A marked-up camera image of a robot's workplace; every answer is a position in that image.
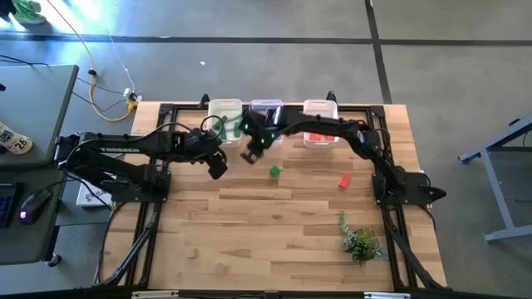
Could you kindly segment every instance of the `floor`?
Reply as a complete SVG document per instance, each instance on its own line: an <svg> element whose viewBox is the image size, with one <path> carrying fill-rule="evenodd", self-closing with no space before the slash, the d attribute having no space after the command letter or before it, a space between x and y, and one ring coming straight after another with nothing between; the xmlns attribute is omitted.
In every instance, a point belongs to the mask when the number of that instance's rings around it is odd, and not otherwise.
<svg viewBox="0 0 532 299"><path fill-rule="evenodd" d="M54 3L89 41L101 86L123 91L131 84L107 40L111 32L144 100L199 100L209 93L302 101L334 90L342 103L406 104L421 165L432 183L448 193L434 204L433 213L449 286L532 297L532 237L484 242L483 233L503 228L495 197L482 163L456 160L532 111L532 18L527 13L532 2L373 0L372 28L369 1L363 0ZM34 62L75 63L79 77L87 79L84 48L65 35L71 31L46 2L42 9L48 24L23 28L0 20L0 53ZM375 29L382 42L371 44ZM35 34L30 38L35 41L14 38L23 33ZM199 43L185 37L220 39ZM275 43L265 37L299 37L306 43ZM435 41L449 46L424 46ZM525 46L508 46L516 41ZM406 43L416 45L400 46ZM376 62L374 50L382 60ZM78 81L76 92L86 96L87 85ZM121 100L105 91L96 91L95 98L102 107ZM121 116L124 109L118 105L107 115ZM62 133L125 133L132 120L106 122L72 97ZM526 203L513 212L530 219ZM62 264L52 269L41 263L0 267L0 293L89 286L103 232L103 226L62 228L57 243Z"/></svg>

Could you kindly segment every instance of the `artificial plant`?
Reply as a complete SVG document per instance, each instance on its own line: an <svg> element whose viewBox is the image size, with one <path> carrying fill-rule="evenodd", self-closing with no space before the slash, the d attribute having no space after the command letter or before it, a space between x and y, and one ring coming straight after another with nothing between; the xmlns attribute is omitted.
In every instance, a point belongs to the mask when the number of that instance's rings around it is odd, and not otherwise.
<svg viewBox="0 0 532 299"><path fill-rule="evenodd" d="M340 211L340 228L347 236L341 240L342 246L346 248L344 252L350 253L351 259L359 265L382 256L382 248L379 246L375 233L369 228L358 229L353 232L346 225L345 217L346 214Z"/></svg>

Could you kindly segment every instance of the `computer mouse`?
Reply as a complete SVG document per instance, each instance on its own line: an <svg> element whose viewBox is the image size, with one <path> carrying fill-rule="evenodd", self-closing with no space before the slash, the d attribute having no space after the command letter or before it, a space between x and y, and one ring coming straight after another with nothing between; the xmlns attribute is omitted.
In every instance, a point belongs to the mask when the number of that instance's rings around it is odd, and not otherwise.
<svg viewBox="0 0 532 299"><path fill-rule="evenodd" d="M34 224L41 216L42 210L51 196L50 190L42 189L24 200L18 214L20 222L26 225Z"/></svg>

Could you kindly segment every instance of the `clear plastic container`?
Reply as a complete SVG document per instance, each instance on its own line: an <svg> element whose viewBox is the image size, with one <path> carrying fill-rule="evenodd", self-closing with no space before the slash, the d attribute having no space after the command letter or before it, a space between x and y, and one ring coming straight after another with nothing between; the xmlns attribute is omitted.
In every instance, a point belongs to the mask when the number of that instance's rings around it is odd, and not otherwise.
<svg viewBox="0 0 532 299"><path fill-rule="evenodd" d="M283 105L281 100L252 100L249 102L251 110L258 112L265 112L266 110L276 109ZM272 146L279 146L283 143L283 136L280 135L273 143Z"/></svg>

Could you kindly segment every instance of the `shoe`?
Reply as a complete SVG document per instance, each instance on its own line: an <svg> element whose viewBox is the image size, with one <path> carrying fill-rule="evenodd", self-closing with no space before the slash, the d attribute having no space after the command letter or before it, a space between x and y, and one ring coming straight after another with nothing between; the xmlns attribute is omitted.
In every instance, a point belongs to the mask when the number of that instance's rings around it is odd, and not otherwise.
<svg viewBox="0 0 532 299"><path fill-rule="evenodd" d="M20 24L43 24L47 19L38 14L41 11L41 4L28 0L13 0L17 13L13 16Z"/></svg>
<svg viewBox="0 0 532 299"><path fill-rule="evenodd" d="M29 8L32 9L32 12L41 12L41 4L39 2L30 0L27 3L29 5Z"/></svg>

